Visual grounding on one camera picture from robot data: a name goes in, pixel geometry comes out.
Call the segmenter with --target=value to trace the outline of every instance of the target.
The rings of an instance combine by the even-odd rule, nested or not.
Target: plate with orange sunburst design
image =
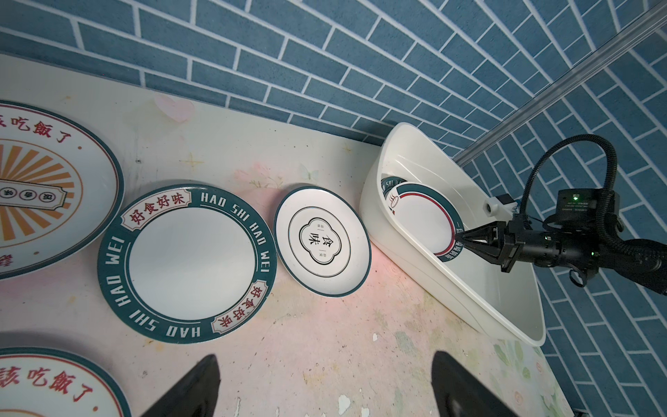
[[[88,129],[0,100],[0,280],[92,242],[116,216],[123,192],[118,161]]]

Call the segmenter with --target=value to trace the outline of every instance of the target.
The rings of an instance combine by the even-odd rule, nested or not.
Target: black cable
[[[660,258],[667,260],[667,252],[664,250],[653,250],[630,246],[623,242],[623,240],[621,240],[616,234],[610,234],[607,231],[605,227],[605,219],[609,210],[609,205],[612,201],[612,196],[614,195],[614,181],[616,180],[616,168],[618,166],[618,160],[616,159],[616,150],[614,150],[614,146],[612,146],[612,144],[607,139],[604,139],[598,135],[576,135],[562,140],[556,145],[552,146],[535,164],[533,170],[528,176],[528,180],[526,181],[526,188],[524,189],[524,194],[521,197],[521,205],[519,206],[519,216],[523,218],[524,228],[527,230],[532,230],[526,210],[528,208],[528,196],[530,195],[530,188],[533,185],[533,181],[535,180],[538,171],[542,165],[544,165],[546,160],[549,159],[551,155],[556,153],[559,149],[566,147],[571,143],[581,141],[589,141],[597,144],[602,148],[604,154],[607,157],[607,172],[604,176],[604,184],[602,186],[602,192],[600,193],[600,199],[598,200],[598,206],[595,212],[595,227],[596,232],[600,236],[600,239],[602,239],[602,241],[610,248],[622,254],[630,256],[639,255],[649,258]]]

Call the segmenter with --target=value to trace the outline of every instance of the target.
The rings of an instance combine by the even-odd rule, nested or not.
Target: white paint chip
[[[352,401],[348,397],[344,395],[338,397],[338,415],[342,416],[344,412],[348,411],[350,404],[352,404]]]

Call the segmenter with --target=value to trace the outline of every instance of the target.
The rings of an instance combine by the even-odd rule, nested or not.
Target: plate with green rim
[[[107,230],[97,277],[111,309],[167,343],[224,336],[261,308],[275,280],[273,236],[241,198],[171,185],[129,204]]]

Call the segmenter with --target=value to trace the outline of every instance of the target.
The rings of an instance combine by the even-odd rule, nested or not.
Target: white plate
[[[0,417],[129,417],[107,372],[74,354],[45,348],[0,349]]]
[[[122,200],[120,165],[97,136],[49,111],[0,101],[0,280],[80,250]]]
[[[416,182],[403,182],[385,197],[396,220],[443,262],[463,250],[454,238],[464,230],[461,216],[436,189]]]
[[[97,276],[128,326],[163,342],[196,343],[231,332],[259,310],[276,261],[270,229],[248,203],[208,185],[172,185],[135,200],[113,221]]]
[[[287,194],[273,223],[278,253],[307,289],[342,297],[362,286],[371,266],[366,229],[338,195],[307,185]]]

